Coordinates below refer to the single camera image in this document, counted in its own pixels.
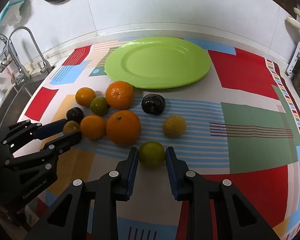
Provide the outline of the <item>large orange upper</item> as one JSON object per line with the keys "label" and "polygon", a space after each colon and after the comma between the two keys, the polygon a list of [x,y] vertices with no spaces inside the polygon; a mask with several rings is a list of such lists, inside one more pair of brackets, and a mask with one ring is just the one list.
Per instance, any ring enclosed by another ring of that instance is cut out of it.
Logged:
{"label": "large orange upper", "polygon": [[133,86],[125,81],[111,83],[105,93],[108,105],[114,109],[128,109],[134,101]]}

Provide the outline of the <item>small orange upper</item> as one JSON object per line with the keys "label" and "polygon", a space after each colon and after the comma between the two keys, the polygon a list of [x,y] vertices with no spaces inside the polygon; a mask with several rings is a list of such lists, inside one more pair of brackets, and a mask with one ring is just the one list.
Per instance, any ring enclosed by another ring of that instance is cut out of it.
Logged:
{"label": "small orange upper", "polygon": [[83,87],[76,92],[75,100],[80,106],[90,107],[90,104],[95,97],[96,93],[94,90],[88,87]]}

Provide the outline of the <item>yellow-green spotted fruit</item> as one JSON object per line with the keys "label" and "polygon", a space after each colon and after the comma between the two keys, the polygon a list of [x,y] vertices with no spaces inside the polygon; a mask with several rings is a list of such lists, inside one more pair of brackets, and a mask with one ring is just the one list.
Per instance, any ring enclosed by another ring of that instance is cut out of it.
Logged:
{"label": "yellow-green spotted fruit", "polygon": [[186,121],[182,116],[169,116],[163,123],[164,135],[169,138],[182,136],[186,132]]}

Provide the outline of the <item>small orange lower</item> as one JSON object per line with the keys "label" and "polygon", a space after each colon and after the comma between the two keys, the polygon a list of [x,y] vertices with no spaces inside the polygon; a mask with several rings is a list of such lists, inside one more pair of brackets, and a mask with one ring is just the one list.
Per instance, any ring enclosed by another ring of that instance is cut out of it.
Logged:
{"label": "small orange lower", "polygon": [[106,121],[98,115],[89,115],[83,118],[80,129],[84,137],[95,140],[106,133]]}

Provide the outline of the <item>dark purple plum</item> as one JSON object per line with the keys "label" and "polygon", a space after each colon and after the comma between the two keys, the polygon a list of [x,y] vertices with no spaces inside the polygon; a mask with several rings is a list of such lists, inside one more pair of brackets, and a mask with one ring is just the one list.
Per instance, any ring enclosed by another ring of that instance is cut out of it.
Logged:
{"label": "dark purple plum", "polygon": [[166,100],[159,94],[147,94],[141,102],[142,110],[150,115],[161,115],[166,108]]}

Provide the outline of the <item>small green citrus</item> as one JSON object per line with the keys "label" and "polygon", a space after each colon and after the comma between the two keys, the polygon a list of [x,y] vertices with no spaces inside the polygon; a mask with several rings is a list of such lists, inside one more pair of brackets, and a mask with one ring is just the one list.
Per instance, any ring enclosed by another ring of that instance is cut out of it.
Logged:
{"label": "small green citrus", "polygon": [[106,115],[109,109],[110,106],[108,105],[106,98],[102,96],[94,98],[94,100],[90,104],[90,110],[98,116]]}

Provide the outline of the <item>teal white package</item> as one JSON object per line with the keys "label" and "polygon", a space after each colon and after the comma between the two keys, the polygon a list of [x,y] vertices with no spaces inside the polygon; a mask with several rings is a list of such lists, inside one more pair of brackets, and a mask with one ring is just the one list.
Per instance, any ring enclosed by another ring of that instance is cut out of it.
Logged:
{"label": "teal white package", "polygon": [[25,0],[9,0],[0,13],[0,27],[13,26],[21,21],[20,7]]}

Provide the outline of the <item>chrome faucet right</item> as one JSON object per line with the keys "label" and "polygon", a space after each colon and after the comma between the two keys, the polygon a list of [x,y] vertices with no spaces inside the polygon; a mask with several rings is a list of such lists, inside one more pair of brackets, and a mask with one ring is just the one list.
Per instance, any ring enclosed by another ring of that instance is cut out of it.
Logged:
{"label": "chrome faucet right", "polygon": [[[50,73],[52,72],[52,66],[51,66],[51,64],[48,62],[48,60],[44,57],[42,51],[40,50],[40,48],[39,48],[39,46],[38,46],[38,44],[37,44],[37,42],[36,42],[36,39],[34,38],[34,35],[33,35],[32,31],[31,31],[28,27],[26,27],[26,26],[20,26],[20,27],[15,28],[15,29],[11,32],[10,36],[8,37],[8,40],[7,40],[7,47],[8,47],[8,45],[10,44],[10,40],[11,40],[13,34],[15,34],[15,33],[16,33],[17,31],[19,31],[19,30],[25,30],[25,31],[29,34],[29,36],[30,36],[30,38],[31,38],[31,41],[32,41],[32,44],[34,45],[34,47],[35,47],[35,49],[36,49],[36,51],[37,51],[37,54],[39,55],[39,57],[40,57],[41,60],[42,60],[43,68],[39,68],[40,71],[41,71],[42,73],[49,73],[49,74],[50,74]],[[28,44],[27,44],[26,42],[22,41],[22,42],[21,42],[21,46],[22,46],[22,48],[23,48],[23,50],[24,50],[24,54],[27,56],[27,59],[28,59],[30,62],[32,62],[33,59],[30,59],[31,53],[30,53],[30,51],[29,51],[29,46],[28,46]],[[17,57],[17,59],[16,59],[16,65],[17,65],[18,68],[20,68],[20,69],[23,71],[25,80],[26,80],[26,81],[30,81],[30,80],[32,79],[32,76],[31,76],[31,74],[28,72],[28,70],[26,69],[26,67],[22,64],[22,62],[20,61],[19,57]]]}

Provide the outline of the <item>steel sink basin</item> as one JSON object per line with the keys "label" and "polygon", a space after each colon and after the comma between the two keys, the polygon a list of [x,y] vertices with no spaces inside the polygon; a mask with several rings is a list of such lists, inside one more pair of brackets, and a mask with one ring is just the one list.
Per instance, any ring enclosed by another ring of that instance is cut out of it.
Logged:
{"label": "steel sink basin", "polygon": [[0,128],[11,126],[18,122],[21,113],[33,96],[43,79],[13,86],[0,102]]}

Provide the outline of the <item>large orange lower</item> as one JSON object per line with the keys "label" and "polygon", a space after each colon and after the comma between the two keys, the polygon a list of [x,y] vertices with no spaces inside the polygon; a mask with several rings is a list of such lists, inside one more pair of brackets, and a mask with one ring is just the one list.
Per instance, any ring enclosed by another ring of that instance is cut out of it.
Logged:
{"label": "large orange lower", "polygon": [[106,134],[116,145],[131,146],[137,142],[141,134],[140,119],[129,110],[115,112],[107,121]]}

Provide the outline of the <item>green round plate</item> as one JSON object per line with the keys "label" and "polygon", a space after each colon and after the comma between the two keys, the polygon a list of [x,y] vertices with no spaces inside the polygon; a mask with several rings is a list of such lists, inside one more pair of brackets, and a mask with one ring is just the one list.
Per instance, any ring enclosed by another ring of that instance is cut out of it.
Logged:
{"label": "green round plate", "polygon": [[106,74],[136,88],[168,89],[204,78],[211,59],[200,46],[174,37],[147,37],[113,51],[105,63]]}

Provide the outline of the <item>white rack bracket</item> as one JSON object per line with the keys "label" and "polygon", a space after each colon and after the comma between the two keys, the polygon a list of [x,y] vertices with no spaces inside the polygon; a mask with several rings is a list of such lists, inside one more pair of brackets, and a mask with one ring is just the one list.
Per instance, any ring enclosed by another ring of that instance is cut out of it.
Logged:
{"label": "white rack bracket", "polygon": [[288,65],[288,67],[287,67],[287,69],[286,69],[286,74],[287,74],[289,77],[291,77],[292,74],[293,74],[293,69],[294,69],[294,67],[295,67],[295,65],[296,65],[296,63],[297,63],[297,61],[298,61],[298,57],[299,57],[298,54],[299,54],[299,53],[300,53],[300,42],[298,42],[298,45],[297,45],[296,50],[295,50],[295,52],[294,52],[294,54],[293,54],[293,57],[292,57],[292,59],[291,59],[289,65]]}

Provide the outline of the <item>green lime fruit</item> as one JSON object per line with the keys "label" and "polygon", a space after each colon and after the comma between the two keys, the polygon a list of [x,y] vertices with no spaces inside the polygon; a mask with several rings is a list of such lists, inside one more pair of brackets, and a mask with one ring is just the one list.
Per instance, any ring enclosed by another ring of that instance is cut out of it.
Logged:
{"label": "green lime fruit", "polygon": [[159,168],[166,160],[166,153],[161,143],[148,141],[139,147],[139,162],[149,169]]}

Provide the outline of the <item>small dark plum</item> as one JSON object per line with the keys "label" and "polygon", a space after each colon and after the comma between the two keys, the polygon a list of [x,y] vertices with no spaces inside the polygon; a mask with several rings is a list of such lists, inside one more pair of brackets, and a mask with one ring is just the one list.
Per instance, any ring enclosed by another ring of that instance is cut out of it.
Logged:
{"label": "small dark plum", "polygon": [[84,113],[79,107],[73,107],[67,111],[66,118],[68,121],[74,121],[80,124],[84,118]]}

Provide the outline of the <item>small yellow-brown fruit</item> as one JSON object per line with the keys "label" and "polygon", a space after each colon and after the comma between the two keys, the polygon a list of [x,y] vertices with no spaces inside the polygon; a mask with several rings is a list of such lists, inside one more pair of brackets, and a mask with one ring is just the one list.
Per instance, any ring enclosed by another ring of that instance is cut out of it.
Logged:
{"label": "small yellow-brown fruit", "polygon": [[70,134],[72,132],[80,132],[80,125],[75,121],[68,121],[63,127],[63,134]]}

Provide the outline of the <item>small orange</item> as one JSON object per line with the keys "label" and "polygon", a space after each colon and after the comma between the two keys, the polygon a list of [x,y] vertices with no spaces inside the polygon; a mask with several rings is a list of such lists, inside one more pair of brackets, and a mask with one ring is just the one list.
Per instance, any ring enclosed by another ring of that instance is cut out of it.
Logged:
{"label": "small orange", "polygon": [[80,106],[90,107],[90,104],[95,97],[96,93],[94,90],[88,87],[83,87],[76,92],[75,100]]}
{"label": "small orange", "polygon": [[106,133],[106,121],[98,115],[89,115],[83,118],[80,129],[84,137],[95,140]]}

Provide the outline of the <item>colourful patterned table mat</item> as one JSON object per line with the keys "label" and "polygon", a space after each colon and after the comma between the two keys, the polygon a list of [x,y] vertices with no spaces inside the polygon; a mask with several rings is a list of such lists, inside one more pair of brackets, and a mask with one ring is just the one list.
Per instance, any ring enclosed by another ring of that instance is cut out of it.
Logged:
{"label": "colourful patterned table mat", "polygon": [[177,38],[76,48],[19,120],[83,114],[82,141],[59,158],[36,214],[75,179],[97,180],[140,151],[133,195],[117,204],[120,239],[185,239],[165,150],[205,179],[235,184],[280,239],[300,231],[300,96],[282,67],[234,47]]}

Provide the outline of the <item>large orange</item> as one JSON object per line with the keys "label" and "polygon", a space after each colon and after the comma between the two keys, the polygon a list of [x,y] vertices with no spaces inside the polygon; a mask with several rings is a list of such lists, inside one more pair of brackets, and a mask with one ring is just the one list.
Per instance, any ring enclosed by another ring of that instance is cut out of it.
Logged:
{"label": "large orange", "polygon": [[116,145],[131,146],[137,142],[141,134],[140,119],[129,110],[115,112],[107,121],[106,134]]}
{"label": "large orange", "polygon": [[125,81],[111,83],[105,93],[108,105],[114,109],[128,109],[134,101],[133,86]]}

